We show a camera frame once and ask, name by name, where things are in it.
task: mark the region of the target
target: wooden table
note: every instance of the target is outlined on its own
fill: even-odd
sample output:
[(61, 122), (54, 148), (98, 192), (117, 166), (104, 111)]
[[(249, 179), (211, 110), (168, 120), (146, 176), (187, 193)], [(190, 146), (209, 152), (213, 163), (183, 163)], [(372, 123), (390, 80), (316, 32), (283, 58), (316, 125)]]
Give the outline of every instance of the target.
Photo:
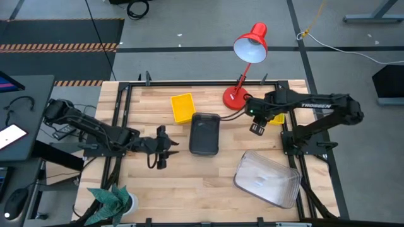
[[(290, 89), (307, 93), (304, 80), (288, 82)], [(114, 113), (117, 87), (118, 82), (102, 84), (95, 117), (107, 124), (111, 123)], [(178, 125), (174, 122), (170, 96), (192, 93), (197, 112), (225, 116), (234, 112), (222, 103), (226, 87), (140, 86), (132, 90), (128, 127), (139, 130), (141, 136), (155, 137), (156, 128), (164, 124), (170, 138), (180, 143), (171, 150), (180, 152), (167, 160), (164, 170), (148, 169), (146, 155), (142, 153), (128, 152), (122, 159), (119, 187), (127, 185), (128, 191), (139, 198), (139, 209), (123, 217), (123, 223), (144, 223), (146, 218), (152, 218), (153, 223), (256, 222), (257, 217), (263, 217), (264, 221), (299, 220), (296, 207), (275, 207), (233, 185), (236, 167), (247, 150), (255, 150), (260, 155), (289, 166), (282, 150), (281, 126), (268, 124), (260, 137), (249, 132), (253, 119), (243, 115), (236, 120), (220, 123), (220, 150), (215, 157), (198, 157), (189, 152), (190, 123)], [(245, 89), (253, 96), (263, 97), (274, 86), (245, 86)], [(298, 124), (304, 125), (314, 120), (311, 109), (296, 109), (295, 113)], [(118, 125), (121, 125), (122, 115), (123, 111), (120, 111)], [(97, 158), (81, 176), (75, 205), (78, 214), (83, 214), (94, 200), (86, 188), (100, 187), (104, 161), (105, 158)], [(327, 164), (313, 156), (306, 156), (306, 163), (313, 191), (338, 216)], [(300, 191), (308, 217), (305, 193), (302, 189)]]

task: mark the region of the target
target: lamp shade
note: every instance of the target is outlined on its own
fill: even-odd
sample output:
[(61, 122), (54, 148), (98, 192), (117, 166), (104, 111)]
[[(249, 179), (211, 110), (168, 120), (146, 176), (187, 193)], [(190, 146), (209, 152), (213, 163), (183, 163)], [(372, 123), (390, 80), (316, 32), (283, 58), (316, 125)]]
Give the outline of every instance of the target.
[(240, 36), (233, 45), (234, 52), (243, 61), (259, 63), (266, 58), (268, 47), (265, 42), (266, 25), (256, 23), (250, 33)]

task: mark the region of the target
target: plant pot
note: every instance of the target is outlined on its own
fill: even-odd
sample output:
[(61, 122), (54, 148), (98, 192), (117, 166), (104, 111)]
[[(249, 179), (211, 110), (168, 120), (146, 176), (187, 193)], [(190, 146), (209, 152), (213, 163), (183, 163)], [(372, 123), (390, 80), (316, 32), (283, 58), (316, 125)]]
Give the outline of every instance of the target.
[(134, 213), (137, 209), (138, 209), (138, 206), (139, 206), (139, 200), (138, 200), (138, 198), (135, 196), (135, 195), (133, 195), (132, 193), (129, 193), (129, 204), (131, 204), (130, 205), (130, 207), (128, 208), (128, 210), (123, 214), (123, 216), (125, 216), (125, 215), (128, 215), (128, 214), (132, 214), (132, 213)]

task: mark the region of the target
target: floor mat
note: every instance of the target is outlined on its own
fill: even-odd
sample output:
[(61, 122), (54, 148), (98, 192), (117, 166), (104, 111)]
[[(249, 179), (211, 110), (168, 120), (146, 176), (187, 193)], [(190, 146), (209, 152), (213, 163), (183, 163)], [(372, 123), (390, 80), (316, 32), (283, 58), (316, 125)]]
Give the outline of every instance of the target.
[[(123, 18), (95, 19), (113, 64)], [(53, 74), (57, 86), (96, 86), (111, 69), (89, 19), (11, 20), (0, 24), (0, 70), (10, 75)]]

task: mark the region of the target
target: yellow bowl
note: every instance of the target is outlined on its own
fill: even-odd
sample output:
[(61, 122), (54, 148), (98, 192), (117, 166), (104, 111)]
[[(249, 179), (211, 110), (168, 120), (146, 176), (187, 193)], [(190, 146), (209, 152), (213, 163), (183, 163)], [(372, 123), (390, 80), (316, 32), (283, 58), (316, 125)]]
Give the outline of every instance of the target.
[(280, 113), (280, 114), (276, 115), (274, 119), (270, 120), (270, 124), (280, 125), (283, 123), (285, 123), (285, 114), (284, 113)]
[(192, 114), (196, 112), (194, 100), (190, 93), (172, 96), (171, 106), (177, 124), (190, 122), (192, 120)]

